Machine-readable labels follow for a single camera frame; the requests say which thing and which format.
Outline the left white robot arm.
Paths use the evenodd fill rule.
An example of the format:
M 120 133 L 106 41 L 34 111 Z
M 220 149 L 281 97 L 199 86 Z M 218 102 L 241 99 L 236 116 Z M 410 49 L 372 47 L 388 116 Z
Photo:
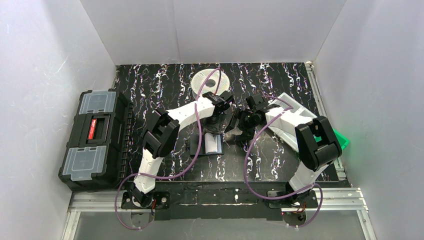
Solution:
M 220 95 L 209 91 L 198 94 L 194 101 L 181 107 L 169 110 L 157 108 L 146 116 L 146 125 L 141 135 L 142 158 L 128 189 L 141 205 L 154 190 L 156 180 L 160 179 L 157 174 L 162 160 L 174 150 L 179 132 L 194 123 L 201 131 L 202 119 L 218 122 L 234 101 L 229 91 Z

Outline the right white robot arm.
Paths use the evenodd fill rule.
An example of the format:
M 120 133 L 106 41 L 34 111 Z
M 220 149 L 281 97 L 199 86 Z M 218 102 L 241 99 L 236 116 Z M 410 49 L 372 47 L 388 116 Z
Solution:
M 285 191 L 276 196 L 265 196 L 251 187 L 249 190 L 268 201 L 288 198 L 296 200 L 304 196 L 315 186 L 316 179 L 327 166 L 342 155 L 343 148 L 329 120 L 322 115 L 301 113 L 301 105 L 285 93 L 280 97 L 257 93 L 245 100 L 248 109 L 238 108 L 225 131 L 241 130 L 242 133 L 235 137 L 235 141 L 251 142 L 248 147 L 250 151 L 264 130 L 278 129 L 295 140 L 294 149 L 300 160 L 299 167 L 286 184 Z

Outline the white credit card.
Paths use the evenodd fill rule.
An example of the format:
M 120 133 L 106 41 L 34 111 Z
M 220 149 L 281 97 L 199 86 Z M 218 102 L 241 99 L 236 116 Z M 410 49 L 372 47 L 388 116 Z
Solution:
M 204 153 L 206 155 L 222 154 L 222 136 L 220 134 L 204 134 Z

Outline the black plastic toolbox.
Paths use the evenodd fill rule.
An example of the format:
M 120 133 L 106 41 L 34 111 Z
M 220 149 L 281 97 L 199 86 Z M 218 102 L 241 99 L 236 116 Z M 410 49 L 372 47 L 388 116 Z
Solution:
M 74 193 L 116 189 L 127 173 L 132 121 L 122 92 L 82 92 L 58 178 Z

